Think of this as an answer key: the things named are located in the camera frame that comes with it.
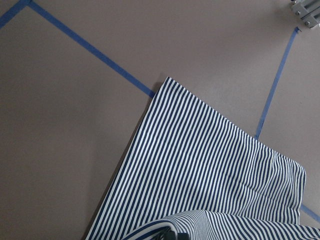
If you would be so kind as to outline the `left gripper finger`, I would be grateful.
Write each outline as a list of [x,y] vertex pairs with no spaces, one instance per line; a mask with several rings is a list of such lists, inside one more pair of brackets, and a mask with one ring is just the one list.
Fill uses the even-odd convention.
[[190,240],[190,236],[185,232],[174,232],[171,229],[165,230],[159,235],[160,240]]

